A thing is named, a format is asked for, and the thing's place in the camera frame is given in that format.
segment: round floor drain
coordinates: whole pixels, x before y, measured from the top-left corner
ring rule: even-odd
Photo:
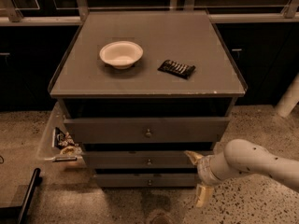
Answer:
[[[155,217],[150,224],[173,224],[173,221],[164,214]]]

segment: black cabinet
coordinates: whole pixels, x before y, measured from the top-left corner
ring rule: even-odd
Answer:
[[[275,105],[299,71],[298,23],[218,24],[249,89],[238,105]]]
[[[0,27],[0,110],[52,109],[48,85],[77,26]]]

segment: gray tabletop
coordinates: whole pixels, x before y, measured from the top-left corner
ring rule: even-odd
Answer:
[[[137,43],[144,54],[117,70],[99,59],[114,41]],[[185,80],[157,68],[165,60],[195,65]],[[105,96],[243,96],[219,38],[203,11],[93,12],[83,25],[52,91],[54,98]]]

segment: drawer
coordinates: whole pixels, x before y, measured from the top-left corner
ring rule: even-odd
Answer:
[[[220,141],[229,118],[65,119],[77,143],[164,143]]]
[[[90,168],[193,168],[182,151],[88,152],[82,154]]]
[[[195,187],[197,174],[110,174],[93,178],[102,188]]]

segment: concrete floor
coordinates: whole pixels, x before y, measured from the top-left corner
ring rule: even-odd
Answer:
[[[100,189],[85,168],[37,158],[49,116],[50,112],[0,113],[0,155],[5,160],[0,164],[0,207],[21,204],[32,172],[36,167],[42,171],[28,223],[150,224],[161,213],[174,224],[299,223],[299,194],[261,175],[223,182],[201,209],[194,206],[194,189]],[[270,105],[236,106],[215,152],[235,138],[299,161],[299,106],[286,119]]]

